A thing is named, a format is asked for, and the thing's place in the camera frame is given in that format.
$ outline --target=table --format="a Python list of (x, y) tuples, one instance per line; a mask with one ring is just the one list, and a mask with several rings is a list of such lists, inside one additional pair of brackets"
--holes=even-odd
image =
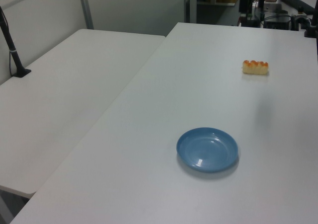
[[(12, 224), (316, 223), (317, 105), (315, 39), (179, 23)], [(196, 127), (229, 133), (239, 161), (188, 168), (176, 142)]]
[(0, 189), (30, 198), (163, 36), (79, 30), (0, 86)]

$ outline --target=plate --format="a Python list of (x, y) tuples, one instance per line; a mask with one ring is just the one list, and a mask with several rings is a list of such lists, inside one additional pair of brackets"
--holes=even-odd
[(228, 133), (214, 128), (196, 128), (184, 133), (177, 152), (189, 167), (202, 172), (218, 172), (238, 158), (238, 145)]

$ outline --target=bread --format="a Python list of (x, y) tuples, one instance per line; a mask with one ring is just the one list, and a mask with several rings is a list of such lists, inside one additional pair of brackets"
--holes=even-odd
[(243, 62), (243, 73), (245, 74), (257, 74), (266, 75), (268, 72), (268, 63), (256, 62), (254, 60)]

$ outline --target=floor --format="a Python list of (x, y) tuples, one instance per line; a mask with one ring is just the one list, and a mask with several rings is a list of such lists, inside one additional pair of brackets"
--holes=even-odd
[(0, 190), (0, 224), (9, 224), (28, 201), (27, 198)]
[[(197, 5), (197, 23), (236, 26), (239, 2), (235, 6)], [(189, 21), (189, 5), (186, 6)], [(9, 224), (21, 211), (28, 199), (0, 190), (0, 224)]]

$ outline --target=black mount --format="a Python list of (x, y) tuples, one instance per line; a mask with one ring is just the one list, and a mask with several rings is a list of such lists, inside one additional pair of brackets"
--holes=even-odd
[(4, 13), (3, 10), (0, 6), (0, 27), (2, 30), (2, 33), (4, 35), (4, 38), (6, 40), (6, 43), (8, 44), (10, 53), (12, 55), (12, 58), (14, 60), (14, 63), (16, 65), (16, 73), (13, 74), (12, 76), (15, 77), (24, 77), (25, 75), (27, 75), (28, 73), (31, 72), (30, 69), (25, 69), (22, 66), (21, 60), (19, 58), (18, 52), (16, 51), (16, 48), (14, 46), (13, 40), (11, 38), (10, 32), (9, 32), (9, 27), (6, 23), (5, 17), (4, 17)]

